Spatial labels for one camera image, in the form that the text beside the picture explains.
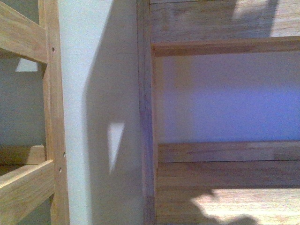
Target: wooden shelf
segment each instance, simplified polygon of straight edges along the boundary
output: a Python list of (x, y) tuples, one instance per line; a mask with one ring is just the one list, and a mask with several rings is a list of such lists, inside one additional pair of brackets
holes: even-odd
[(160, 163), (157, 223), (298, 224), (300, 161)]
[(15, 225), (54, 193), (54, 163), (0, 166), (0, 224)]
[(0, 1), (0, 58), (47, 63), (45, 29)]

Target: wooden rail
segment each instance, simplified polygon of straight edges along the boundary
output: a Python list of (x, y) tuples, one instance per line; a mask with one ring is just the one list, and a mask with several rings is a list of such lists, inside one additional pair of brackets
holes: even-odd
[(45, 29), (0, 1), (0, 57), (47, 63)]
[(300, 160), (300, 141), (158, 145), (160, 163)]
[(54, 193), (54, 163), (25, 165), (0, 177), (0, 224), (15, 225)]

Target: sunlight patch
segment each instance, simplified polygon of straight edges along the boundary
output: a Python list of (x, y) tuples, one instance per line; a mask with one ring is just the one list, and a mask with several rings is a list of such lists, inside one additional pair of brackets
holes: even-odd
[(33, 61), (20, 58), (19, 64), (15, 69), (16, 72), (37, 72), (38, 64)]
[(117, 156), (120, 143), (123, 136), (125, 123), (111, 123), (107, 131), (108, 139), (108, 156), (109, 156), (109, 173), (114, 170), (117, 162)]

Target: light wood grain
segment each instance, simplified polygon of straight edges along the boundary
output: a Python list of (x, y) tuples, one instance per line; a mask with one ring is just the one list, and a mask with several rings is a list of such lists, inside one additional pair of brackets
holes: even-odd
[(139, 103), (142, 149), (143, 219), (145, 225), (155, 225), (155, 144), (153, 135), (152, 62), (150, 46), (149, 1), (137, 1)]
[(300, 51), (300, 37), (270, 37), (152, 44), (155, 56)]
[(153, 43), (300, 36), (300, 1), (152, 4)]
[(43, 145), (0, 147), (0, 165), (38, 165), (44, 161)]
[(47, 63), (45, 30), (0, 1), (0, 52)]
[(158, 156), (161, 163), (300, 160), (300, 141), (159, 144)]
[(160, 163), (158, 223), (298, 224), (300, 161)]
[(69, 225), (67, 162), (61, 82), (60, 26), (57, 0), (38, 0), (39, 20), (46, 30), (48, 65), (43, 78), (47, 158), (54, 161), (55, 193), (51, 224)]
[(54, 193), (54, 164), (25, 165), (0, 177), (0, 224), (15, 225)]

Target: white wall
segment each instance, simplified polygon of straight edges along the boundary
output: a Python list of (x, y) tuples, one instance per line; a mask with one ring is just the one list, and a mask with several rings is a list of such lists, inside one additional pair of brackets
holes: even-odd
[(72, 225), (142, 224), (135, 2), (59, 1)]
[(300, 139), (300, 52), (158, 58), (158, 142)]

